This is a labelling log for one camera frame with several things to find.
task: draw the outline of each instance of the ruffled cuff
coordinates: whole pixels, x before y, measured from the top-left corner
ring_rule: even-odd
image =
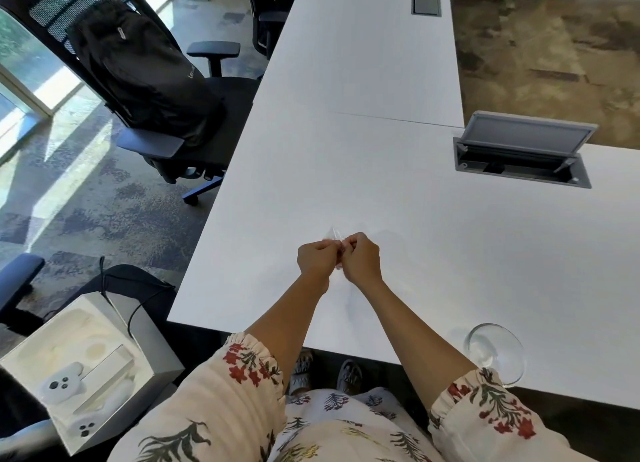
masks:
[[[507,393],[507,390],[502,387],[497,371],[489,368],[474,369],[449,385],[433,402],[429,418],[434,427],[439,428],[440,421],[449,414],[451,409],[466,396],[477,393],[481,385],[491,385]]]
[[[229,367],[229,375],[238,383],[250,381],[256,388],[261,383],[273,386],[278,405],[284,409],[286,400],[282,384],[282,371],[276,359],[251,334],[239,332],[227,338],[220,349]]]

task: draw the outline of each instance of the hand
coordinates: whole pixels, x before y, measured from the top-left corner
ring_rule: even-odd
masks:
[[[340,240],[322,240],[307,243],[298,248],[298,266],[302,275],[322,281],[324,292],[329,288],[329,276],[340,263],[342,243]]]
[[[342,241],[344,276],[362,290],[371,283],[382,282],[380,248],[360,232]]]

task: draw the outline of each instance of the floral blouse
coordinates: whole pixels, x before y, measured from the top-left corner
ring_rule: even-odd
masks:
[[[423,432],[384,388],[284,396],[265,346],[238,333],[118,442],[110,462],[580,462],[537,414],[478,369],[429,411]]]

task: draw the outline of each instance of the floor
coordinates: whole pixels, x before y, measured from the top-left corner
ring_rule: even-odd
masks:
[[[491,110],[596,122],[593,143],[640,149],[640,1],[452,1],[467,118]],[[182,47],[239,41],[241,55],[223,62],[224,74],[255,78],[266,68],[251,44],[248,0],[173,0],[161,16]],[[195,62],[206,75],[204,60]],[[38,315],[56,308],[97,274],[101,255],[107,266],[126,262],[182,280],[215,192],[196,208],[184,205],[180,195],[198,181],[164,183],[140,156],[115,147],[121,127],[84,88],[0,166],[0,267],[23,251],[47,261],[20,307]],[[0,355],[19,341],[0,326]],[[318,359],[337,373],[339,356]],[[362,362],[371,379],[406,389],[401,370]],[[628,436],[640,426],[638,411],[517,391],[577,450],[601,461],[640,457]]]

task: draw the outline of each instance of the white desk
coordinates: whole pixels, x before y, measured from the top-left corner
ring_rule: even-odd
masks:
[[[450,0],[295,0],[254,103],[464,127]]]
[[[456,172],[454,133],[254,108],[169,320],[243,330],[296,278],[301,243],[362,229],[451,344],[496,322],[525,348],[521,386],[640,408],[640,151],[585,145],[586,190]],[[397,362],[340,271],[305,345]]]

